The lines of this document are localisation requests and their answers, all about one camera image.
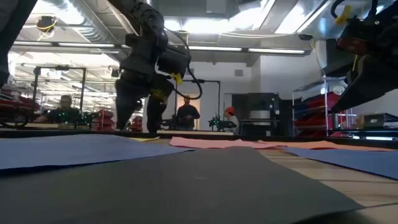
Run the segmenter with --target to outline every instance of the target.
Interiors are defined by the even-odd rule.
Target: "white wall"
[[[398,116],[398,90],[392,90],[384,96],[353,108],[354,114],[390,113]]]
[[[304,57],[261,56],[262,93],[279,93],[283,100],[292,99],[294,89],[321,76],[315,53]]]
[[[247,93],[250,92],[251,68],[247,68],[245,63],[212,63],[193,62],[191,67],[195,70],[197,78],[205,80],[221,81],[220,111],[223,112],[223,102],[225,93]],[[243,70],[243,77],[235,77],[235,69]],[[218,111],[218,85],[217,83],[204,83],[201,85],[203,95],[200,98],[200,129],[211,130],[208,121],[214,117]],[[194,83],[184,82],[178,86],[178,90],[191,96],[199,93],[198,87]],[[169,119],[174,114],[175,93],[173,92],[167,104],[167,109],[163,113],[163,119]]]
[[[261,92],[261,57],[251,67],[251,92]]]

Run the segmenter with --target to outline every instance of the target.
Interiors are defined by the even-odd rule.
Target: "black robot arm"
[[[109,2],[126,16],[136,31],[136,34],[126,35],[126,45],[132,50],[120,63],[123,72],[115,84],[117,128],[124,129],[132,113],[142,108],[141,99],[150,95],[147,127],[150,132],[156,132],[160,128],[162,113],[174,86],[168,81],[170,77],[156,73],[155,64],[161,72],[176,74],[175,77],[182,80],[187,69],[191,73],[189,47],[176,33],[174,34],[184,42],[186,48],[168,45],[164,18],[150,5],[132,0]],[[199,83],[198,87],[200,95],[194,99],[201,97]]]

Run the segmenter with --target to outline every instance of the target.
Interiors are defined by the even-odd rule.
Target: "door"
[[[194,106],[198,110],[198,112],[200,114],[200,99],[191,100],[190,104],[192,106]],[[182,96],[180,96],[180,95],[177,95],[177,111],[182,105],[184,105],[184,98]],[[196,119],[194,121],[194,125],[195,126],[193,128],[196,129],[196,130],[199,130],[200,129],[200,119]]]

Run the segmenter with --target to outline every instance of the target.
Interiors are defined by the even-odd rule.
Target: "black frame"
[[[64,70],[64,69],[75,69],[75,70],[82,70],[83,71],[83,79],[81,80],[81,93],[80,93],[80,111],[83,111],[83,97],[85,94],[85,84],[86,84],[86,77],[87,77],[87,68],[86,67],[63,67],[63,66],[36,66],[33,70],[35,75],[34,86],[33,86],[33,104],[31,109],[31,118],[33,117],[34,110],[35,110],[35,103],[36,103],[36,94],[37,94],[37,85],[39,82],[39,75],[41,74],[42,68],[49,68],[49,69],[56,69],[56,70]]]
[[[195,80],[182,80],[183,82],[196,83]],[[198,80],[199,83],[217,83],[218,84],[218,116],[220,115],[220,100],[221,100],[221,81],[218,80]],[[174,99],[174,115],[177,115],[177,93],[175,93]]]

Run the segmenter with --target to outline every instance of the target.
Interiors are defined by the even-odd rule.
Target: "air duct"
[[[48,5],[55,7],[55,15],[69,25],[90,26],[90,28],[73,28],[82,37],[91,43],[117,43],[118,40],[101,22],[93,10],[84,0],[41,0]],[[117,59],[126,55],[118,54]]]

